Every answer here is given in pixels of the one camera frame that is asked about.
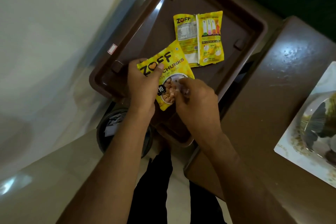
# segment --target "white floral placemat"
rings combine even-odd
[[[282,135],[274,151],[289,161],[336,188],[336,168],[307,150],[300,137],[300,120],[308,104],[325,92],[336,90],[336,62],[325,71],[291,124]]]

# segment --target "black pants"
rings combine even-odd
[[[137,184],[127,224],[167,223],[167,189],[173,172],[169,150],[149,160],[147,171]],[[191,224],[226,224],[216,197],[190,182]]]

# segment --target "nutrition facts table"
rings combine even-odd
[[[197,24],[195,21],[177,26],[177,39],[179,41],[197,37]]]

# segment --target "zoff packet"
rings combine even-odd
[[[179,80],[187,77],[195,79],[195,77],[178,40],[172,42],[157,55],[141,62],[137,67],[145,76],[148,76],[159,63],[164,64],[164,69],[159,79],[156,100],[160,109],[165,111],[175,102],[176,91],[181,90]]]
[[[192,14],[176,14],[174,16],[174,26],[176,39],[181,45],[189,66],[199,66],[196,16]]]
[[[221,42],[223,11],[197,14],[198,62],[201,66],[224,60]]]

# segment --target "person's left arm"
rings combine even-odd
[[[142,146],[155,106],[163,65],[145,77],[134,60],[128,68],[130,108],[106,153],[66,207],[57,224],[126,223]]]

